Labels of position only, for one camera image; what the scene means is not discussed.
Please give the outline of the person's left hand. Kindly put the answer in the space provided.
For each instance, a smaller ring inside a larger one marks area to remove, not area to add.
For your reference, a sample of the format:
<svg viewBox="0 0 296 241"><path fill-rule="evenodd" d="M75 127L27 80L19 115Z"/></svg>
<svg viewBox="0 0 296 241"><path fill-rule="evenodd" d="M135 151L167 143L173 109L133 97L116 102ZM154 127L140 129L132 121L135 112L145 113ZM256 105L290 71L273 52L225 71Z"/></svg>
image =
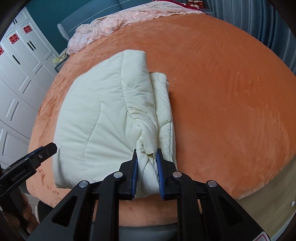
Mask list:
<svg viewBox="0 0 296 241"><path fill-rule="evenodd" d="M20 228L26 235L39 225L27 196L18 187L1 197L1 208L10 227Z"/></svg>

